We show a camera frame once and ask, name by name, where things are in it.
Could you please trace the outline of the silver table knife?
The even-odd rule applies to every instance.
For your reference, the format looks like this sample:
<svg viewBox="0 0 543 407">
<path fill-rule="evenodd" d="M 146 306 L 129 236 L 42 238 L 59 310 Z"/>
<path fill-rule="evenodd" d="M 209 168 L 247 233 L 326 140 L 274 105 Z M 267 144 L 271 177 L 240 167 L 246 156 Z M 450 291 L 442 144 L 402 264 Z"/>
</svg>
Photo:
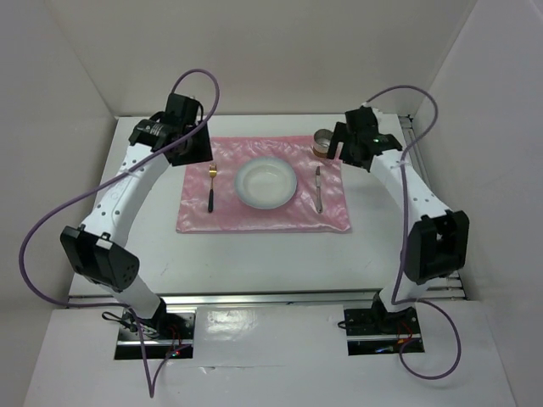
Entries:
<svg viewBox="0 0 543 407">
<path fill-rule="evenodd" d="M 319 214 L 321 214 L 323 212 L 321 166 L 316 167 L 315 178 L 316 178 L 316 211 Z"/>
</svg>

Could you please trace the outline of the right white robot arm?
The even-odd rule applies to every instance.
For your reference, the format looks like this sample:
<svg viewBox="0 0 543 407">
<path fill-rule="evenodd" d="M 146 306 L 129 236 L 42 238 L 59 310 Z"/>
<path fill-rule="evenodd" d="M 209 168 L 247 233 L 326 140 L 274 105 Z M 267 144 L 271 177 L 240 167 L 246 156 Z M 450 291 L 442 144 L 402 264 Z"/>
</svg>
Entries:
<svg viewBox="0 0 543 407">
<path fill-rule="evenodd" d="M 440 201 L 413 169 L 400 142 L 383 134 L 372 109 L 362 106 L 336 124 L 327 152 L 377 178 L 403 215 L 400 269 L 372 301 L 370 322 L 390 332 L 436 278 L 466 263 L 469 219 Z"/>
</svg>

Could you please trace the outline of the gold fork black handle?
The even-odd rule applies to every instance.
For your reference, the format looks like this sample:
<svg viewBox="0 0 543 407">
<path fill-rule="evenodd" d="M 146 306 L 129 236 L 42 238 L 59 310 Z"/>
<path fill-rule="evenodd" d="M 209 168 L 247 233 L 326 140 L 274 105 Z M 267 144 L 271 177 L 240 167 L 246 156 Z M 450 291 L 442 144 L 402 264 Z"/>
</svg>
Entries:
<svg viewBox="0 0 543 407">
<path fill-rule="evenodd" d="M 209 196 L 208 196 L 208 205 L 207 210 L 209 213 L 212 213 L 214 210 L 214 180 L 217 176 L 217 164 L 211 163 L 209 168 L 209 176 L 210 176 L 210 190 L 209 190 Z"/>
</svg>

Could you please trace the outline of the white ceramic bowl plate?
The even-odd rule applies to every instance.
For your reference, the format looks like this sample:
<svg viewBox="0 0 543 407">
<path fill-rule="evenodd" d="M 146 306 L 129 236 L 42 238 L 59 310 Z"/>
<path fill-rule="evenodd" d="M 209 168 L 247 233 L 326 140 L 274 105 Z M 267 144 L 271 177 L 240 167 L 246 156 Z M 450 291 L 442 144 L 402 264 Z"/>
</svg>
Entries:
<svg viewBox="0 0 543 407">
<path fill-rule="evenodd" d="M 286 161 L 259 157 L 243 164 L 234 178 L 238 198 L 254 209 L 277 209 L 295 195 L 298 181 Z"/>
</svg>

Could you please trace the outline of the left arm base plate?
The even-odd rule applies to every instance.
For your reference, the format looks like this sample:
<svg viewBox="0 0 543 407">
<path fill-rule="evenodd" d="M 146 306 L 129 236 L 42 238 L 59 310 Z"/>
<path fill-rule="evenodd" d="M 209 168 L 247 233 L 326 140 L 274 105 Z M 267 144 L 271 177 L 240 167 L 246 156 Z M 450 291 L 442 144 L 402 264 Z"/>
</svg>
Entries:
<svg viewBox="0 0 543 407">
<path fill-rule="evenodd" d="M 170 355 L 174 360 L 191 359 L 193 357 L 193 337 L 196 314 L 194 312 L 176 315 L 177 320 L 170 322 L 166 328 L 157 331 L 141 323 L 143 342 L 149 360 L 162 360 Z M 110 321 L 117 322 L 120 327 L 115 345 L 115 360 L 141 360 L 142 350 L 137 323 L 133 316 L 124 311 L 121 316 L 112 314 Z"/>
</svg>

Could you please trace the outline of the metal cup with gold band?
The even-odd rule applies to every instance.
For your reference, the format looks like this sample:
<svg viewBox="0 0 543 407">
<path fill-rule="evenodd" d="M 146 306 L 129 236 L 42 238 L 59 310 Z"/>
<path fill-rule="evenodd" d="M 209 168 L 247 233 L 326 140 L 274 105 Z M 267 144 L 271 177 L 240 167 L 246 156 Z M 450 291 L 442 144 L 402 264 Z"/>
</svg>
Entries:
<svg viewBox="0 0 543 407">
<path fill-rule="evenodd" d="M 312 151 L 318 158 L 328 158 L 328 151 L 332 138 L 333 132 L 329 129 L 319 129 L 314 133 Z"/>
</svg>

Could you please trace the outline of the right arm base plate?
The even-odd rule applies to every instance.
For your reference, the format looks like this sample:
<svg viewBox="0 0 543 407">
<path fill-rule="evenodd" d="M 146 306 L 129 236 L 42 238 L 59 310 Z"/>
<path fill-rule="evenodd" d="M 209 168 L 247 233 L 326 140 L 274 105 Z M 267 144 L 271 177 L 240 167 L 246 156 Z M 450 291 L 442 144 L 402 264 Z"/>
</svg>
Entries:
<svg viewBox="0 0 543 407">
<path fill-rule="evenodd" d="M 345 309 L 337 324 L 346 334 L 349 356 L 424 353 L 416 311 L 410 307 L 387 313 L 374 304 L 370 309 Z"/>
</svg>

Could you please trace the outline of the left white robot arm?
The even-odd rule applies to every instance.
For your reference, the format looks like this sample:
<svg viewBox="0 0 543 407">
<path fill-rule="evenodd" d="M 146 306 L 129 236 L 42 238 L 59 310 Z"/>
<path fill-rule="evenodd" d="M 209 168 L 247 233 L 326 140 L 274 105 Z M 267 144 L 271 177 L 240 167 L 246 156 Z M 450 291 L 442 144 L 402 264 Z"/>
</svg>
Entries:
<svg viewBox="0 0 543 407">
<path fill-rule="evenodd" d="M 165 110 L 139 121 L 128 139 L 118 171 L 121 180 L 106 192 L 78 227 L 67 226 L 60 241 L 74 272 L 111 293 L 137 315 L 137 328 L 157 338 L 182 320 L 139 277 L 140 260 L 126 249 L 132 224 L 148 193 L 171 166 L 212 159 L 201 103 L 172 93 Z"/>
</svg>

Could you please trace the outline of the pink satin placemat cloth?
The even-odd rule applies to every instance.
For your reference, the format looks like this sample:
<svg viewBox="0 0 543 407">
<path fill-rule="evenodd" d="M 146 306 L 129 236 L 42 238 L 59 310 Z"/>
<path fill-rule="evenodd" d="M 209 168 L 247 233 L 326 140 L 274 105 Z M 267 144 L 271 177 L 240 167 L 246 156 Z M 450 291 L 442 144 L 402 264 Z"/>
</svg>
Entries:
<svg viewBox="0 0 543 407">
<path fill-rule="evenodd" d="M 213 232 L 347 232 L 351 228 L 344 195 L 341 163 L 318 158 L 311 136 L 217 137 L 211 141 L 217 164 L 214 210 L 207 210 L 210 190 L 208 163 L 186 168 L 176 220 L 179 233 Z M 277 209 L 254 209 L 234 190 L 240 167 L 259 157 L 286 161 L 294 169 L 298 186 L 292 199 Z M 321 166 L 323 212 L 316 211 L 316 167 Z"/>
</svg>

